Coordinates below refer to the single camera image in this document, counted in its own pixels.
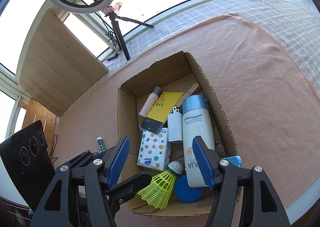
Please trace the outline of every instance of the wooden board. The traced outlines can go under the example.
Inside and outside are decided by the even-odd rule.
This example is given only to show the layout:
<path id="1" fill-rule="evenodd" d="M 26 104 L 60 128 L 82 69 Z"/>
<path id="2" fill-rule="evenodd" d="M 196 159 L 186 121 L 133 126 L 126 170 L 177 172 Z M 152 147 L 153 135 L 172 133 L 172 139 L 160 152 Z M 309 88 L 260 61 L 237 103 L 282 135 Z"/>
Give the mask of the wooden board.
<path id="1" fill-rule="evenodd" d="M 107 71 L 48 9 L 28 46 L 19 85 L 60 117 Z"/>
<path id="2" fill-rule="evenodd" d="M 30 100 L 25 109 L 27 111 L 24 116 L 22 128 L 27 127 L 37 120 L 41 120 L 42 126 L 44 127 L 44 136 L 48 144 L 47 152 L 50 154 L 54 142 L 57 116 L 33 99 Z"/>

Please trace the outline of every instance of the blue bottle cap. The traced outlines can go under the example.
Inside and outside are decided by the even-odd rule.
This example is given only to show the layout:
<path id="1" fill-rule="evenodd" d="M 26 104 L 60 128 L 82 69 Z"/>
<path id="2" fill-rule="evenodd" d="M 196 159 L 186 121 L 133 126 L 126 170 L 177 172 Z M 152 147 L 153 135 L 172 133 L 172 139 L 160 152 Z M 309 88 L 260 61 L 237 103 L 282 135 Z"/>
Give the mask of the blue bottle cap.
<path id="1" fill-rule="evenodd" d="M 204 187 L 190 187 L 184 174 L 176 180 L 173 191 L 182 202 L 191 203 L 202 197 Z"/>
<path id="2" fill-rule="evenodd" d="M 204 95 L 190 95 L 185 100 L 183 100 L 183 114 L 195 109 L 207 109 L 207 103 L 205 101 Z"/>

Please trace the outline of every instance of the badminton shuttlecock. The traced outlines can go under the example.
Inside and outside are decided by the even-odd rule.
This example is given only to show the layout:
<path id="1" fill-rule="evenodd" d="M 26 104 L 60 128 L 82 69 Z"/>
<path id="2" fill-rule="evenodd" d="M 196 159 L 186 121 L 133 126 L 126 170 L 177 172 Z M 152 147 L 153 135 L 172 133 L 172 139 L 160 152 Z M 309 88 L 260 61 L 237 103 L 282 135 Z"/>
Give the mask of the badminton shuttlecock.
<path id="1" fill-rule="evenodd" d="M 166 171 L 152 178 L 150 185 L 138 192 L 148 204 L 160 209 L 167 207 L 174 183 L 181 176 L 183 166 L 180 162 L 173 161 L 165 169 Z"/>

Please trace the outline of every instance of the white bottle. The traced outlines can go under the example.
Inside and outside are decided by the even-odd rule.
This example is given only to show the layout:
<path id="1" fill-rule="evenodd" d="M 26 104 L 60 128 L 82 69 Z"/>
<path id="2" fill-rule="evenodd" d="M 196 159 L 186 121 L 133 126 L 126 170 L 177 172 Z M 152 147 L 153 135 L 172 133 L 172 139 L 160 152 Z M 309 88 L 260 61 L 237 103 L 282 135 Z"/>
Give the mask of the white bottle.
<path id="1" fill-rule="evenodd" d="M 192 140 L 201 136 L 209 149 L 214 148 L 212 124 L 204 95 L 191 95 L 182 102 L 183 151 L 190 187 L 206 186 L 192 151 Z"/>
<path id="2" fill-rule="evenodd" d="M 153 105 L 156 103 L 156 101 L 158 100 L 158 96 L 160 94 L 160 87 L 155 87 L 155 89 L 153 90 L 153 92 L 148 96 L 146 102 L 144 103 L 141 111 L 139 112 L 139 115 L 141 115 L 142 117 L 146 118 L 147 114 L 150 112 L 151 108 L 153 107 Z"/>

